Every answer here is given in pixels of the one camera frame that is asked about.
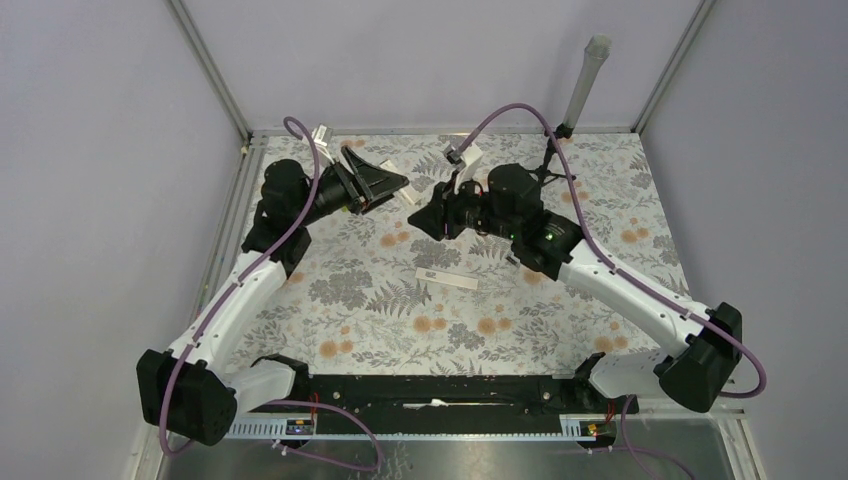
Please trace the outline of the floral patterned table mat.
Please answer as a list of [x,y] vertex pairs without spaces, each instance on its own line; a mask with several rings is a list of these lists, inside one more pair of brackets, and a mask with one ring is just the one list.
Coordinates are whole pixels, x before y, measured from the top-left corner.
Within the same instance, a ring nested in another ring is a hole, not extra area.
[[[390,161],[426,202],[447,180],[447,135],[336,136],[366,161]],[[561,147],[596,242],[678,295],[689,289],[636,134],[575,134]],[[337,211],[308,227],[292,276],[247,323],[226,364],[235,374],[282,354],[316,374],[569,374],[590,354],[657,348],[640,328],[574,287],[514,264],[506,240],[466,230],[436,242],[407,223],[401,193],[366,215]],[[468,289],[417,269],[478,281]]]

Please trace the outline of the grey tube on tripod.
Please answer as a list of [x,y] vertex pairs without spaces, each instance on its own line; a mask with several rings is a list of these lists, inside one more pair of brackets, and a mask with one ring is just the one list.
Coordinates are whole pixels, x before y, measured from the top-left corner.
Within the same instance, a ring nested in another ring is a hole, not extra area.
[[573,134],[597,75],[609,58],[611,47],[611,38],[604,34],[593,35],[586,45],[578,79],[561,123],[565,137]]

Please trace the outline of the white remote battery cover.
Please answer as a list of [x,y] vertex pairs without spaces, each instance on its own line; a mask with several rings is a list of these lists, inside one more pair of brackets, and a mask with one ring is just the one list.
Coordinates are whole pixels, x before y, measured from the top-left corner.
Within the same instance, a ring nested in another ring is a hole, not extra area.
[[467,290],[479,288],[479,280],[476,278],[421,267],[416,269],[415,278]]

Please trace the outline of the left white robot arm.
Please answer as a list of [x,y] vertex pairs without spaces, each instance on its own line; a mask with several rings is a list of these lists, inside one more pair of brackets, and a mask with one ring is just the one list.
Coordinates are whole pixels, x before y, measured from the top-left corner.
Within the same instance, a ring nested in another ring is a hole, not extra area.
[[199,317],[163,351],[147,350],[136,372],[144,420],[205,446],[219,443],[237,416],[276,401],[296,411],[309,401],[307,364],[262,356],[225,379],[247,324],[294,273],[311,243],[308,226],[339,210],[364,215],[407,187],[406,176],[373,165],[350,147],[309,176],[293,159],[264,171],[253,223],[234,269]]

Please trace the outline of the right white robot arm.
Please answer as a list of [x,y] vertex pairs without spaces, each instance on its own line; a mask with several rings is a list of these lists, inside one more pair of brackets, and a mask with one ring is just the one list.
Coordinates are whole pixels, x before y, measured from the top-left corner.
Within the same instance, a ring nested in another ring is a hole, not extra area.
[[637,326],[658,347],[644,354],[594,354],[586,377],[573,386],[575,402],[597,412],[612,398],[663,394],[680,406],[708,412],[742,357],[742,315],[723,302],[710,308],[678,295],[592,245],[580,225],[544,207],[541,188],[525,168],[492,170],[487,185],[439,182],[410,225],[436,241],[465,230],[511,243],[529,270],[587,292]]

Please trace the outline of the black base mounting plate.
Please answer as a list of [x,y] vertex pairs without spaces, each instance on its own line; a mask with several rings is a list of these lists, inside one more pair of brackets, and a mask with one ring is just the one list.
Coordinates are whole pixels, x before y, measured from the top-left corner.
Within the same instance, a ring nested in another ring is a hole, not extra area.
[[294,409],[297,413],[343,417],[305,405],[317,400],[348,411],[362,422],[383,417],[480,419],[485,415],[587,415],[605,420],[608,414],[639,410],[638,402],[628,402],[623,396],[610,400],[583,379],[549,375],[314,374],[296,386],[291,397],[300,402]]

